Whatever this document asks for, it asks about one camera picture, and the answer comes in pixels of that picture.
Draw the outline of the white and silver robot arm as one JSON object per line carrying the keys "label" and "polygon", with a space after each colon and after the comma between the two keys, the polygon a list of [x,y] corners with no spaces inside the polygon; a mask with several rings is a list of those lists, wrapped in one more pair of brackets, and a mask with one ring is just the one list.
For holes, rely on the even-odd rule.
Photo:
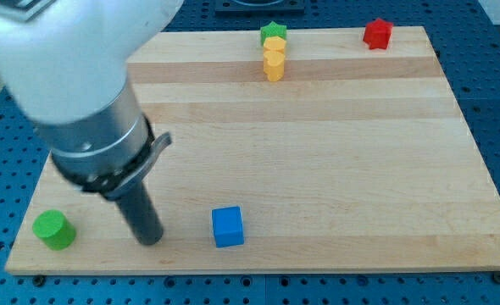
{"label": "white and silver robot arm", "polygon": [[0,1],[0,76],[61,174],[108,200],[142,198],[169,144],[155,137],[127,59],[181,0]]}

